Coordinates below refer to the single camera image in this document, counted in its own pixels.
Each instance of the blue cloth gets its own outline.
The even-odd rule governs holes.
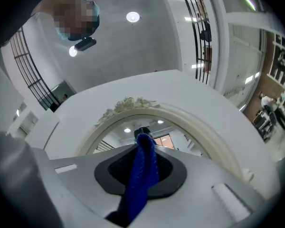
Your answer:
[[[132,222],[147,203],[148,188],[159,182],[155,141],[147,134],[137,137],[137,152],[133,162],[129,184],[125,190],[127,215]]]

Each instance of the ceiling light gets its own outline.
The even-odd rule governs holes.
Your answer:
[[[253,79],[253,75],[248,77],[246,80],[245,80],[245,84],[248,84],[251,80]]]
[[[197,22],[198,21],[196,18],[192,18],[191,19],[191,17],[185,17],[185,20],[186,21],[192,21],[193,20],[193,22]]]
[[[75,49],[75,46],[71,46],[68,52],[71,57],[75,57],[77,55],[77,50]]]
[[[243,106],[239,109],[239,111],[242,111],[245,106],[246,106],[246,104],[243,105]]]
[[[126,18],[127,18],[127,20],[128,20],[129,22],[135,23],[135,22],[139,21],[140,16],[139,16],[139,14],[136,13],[136,12],[130,12],[130,13],[127,14]]]
[[[254,10],[254,11],[256,11],[256,8],[255,8],[255,6],[253,5],[253,3],[251,2],[251,0],[245,0],[248,4],[249,4],[249,6]]]
[[[204,64],[203,63],[199,63],[199,64],[193,64],[192,65],[192,68],[199,68],[199,67],[204,67]]]

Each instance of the black metal railing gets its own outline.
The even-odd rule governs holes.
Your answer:
[[[107,150],[113,150],[115,149],[113,146],[109,145],[107,142],[105,141],[101,141],[98,145],[98,147],[96,148],[96,150],[103,152],[103,151],[107,151]]]
[[[45,110],[50,108],[55,111],[61,104],[36,68],[25,40],[23,28],[19,29],[11,38],[10,44],[18,69],[32,94]]]
[[[207,84],[212,63],[211,30],[207,10],[203,0],[185,0],[185,2],[191,17],[194,33],[195,78]]]

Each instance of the black rubber seal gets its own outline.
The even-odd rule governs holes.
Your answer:
[[[136,145],[99,163],[94,176],[99,185],[110,194],[124,194],[128,183]],[[160,181],[148,190],[148,200],[166,198],[174,194],[185,182],[187,169],[178,159],[155,149],[157,155]]]

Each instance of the gray panel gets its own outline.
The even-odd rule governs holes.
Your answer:
[[[96,165],[126,150],[129,146],[111,151],[51,161],[55,168],[76,164],[77,169],[59,174],[65,186],[87,207],[105,217],[116,210],[119,196],[110,195],[95,181]],[[148,201],[130,227],[176,227],[196,224],[197,227],[229,227],[233,219],[226,212],[211,187],[226,183],[252,210],[264,202],[249,185],[240,182],[232,174],[205,158],[156,146],[157,149],[181,160],[188,171],[183,186],[171,197]]]

